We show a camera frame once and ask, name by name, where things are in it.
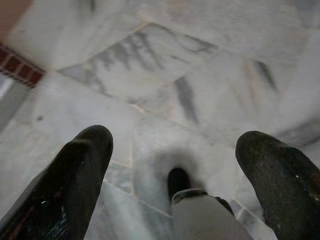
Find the red brick border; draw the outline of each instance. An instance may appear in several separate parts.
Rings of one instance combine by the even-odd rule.
[[[0,43],[0,73],[34,88],[45,71]]]

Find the red tile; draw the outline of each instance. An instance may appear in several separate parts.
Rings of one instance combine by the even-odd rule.
[[[35,71],[31,75],[31,77],[28,79],[28,82],[31,83],[32,85],[36,85],[42,77],[43,77],[43,73],[39,73]]]
[[[21,70],[18,73],[18,76],[23,78],[23,79],[27,79],[27,77],[30,75],[32,71],[32,68],[28,65],[23,65],[23,67],[21,68]]]
[[[0,65],[6,60],[9,53],[5,50],[0,48]]]
[[[22,62],[19,58],[16,56],[11,56],[3,68],[11,73],[14,73],[21,64]]]

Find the floor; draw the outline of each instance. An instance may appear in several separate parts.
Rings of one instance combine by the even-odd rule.
[[[86,239],[173,239],[166,177],[181,166],[255,240],[276,240],[235,144],[264,131],[320,167],[320,4],[51,5],[36,0],[8,39],[48,73],[3,126],[0,217],[65,143],[100,124],[114,152]]]

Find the dark boot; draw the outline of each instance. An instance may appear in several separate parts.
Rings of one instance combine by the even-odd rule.
[[[172,169],[168,175],[167,186],[168,196],[171,202],[175,193],[191,188],[188,174],[182,168]]]

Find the person's feet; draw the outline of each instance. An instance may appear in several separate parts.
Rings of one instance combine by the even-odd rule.
[[[172,169],[168,175],[167,187],[169,200],[171,202],[175,193],[191,188],[188,174],[179,167]]]

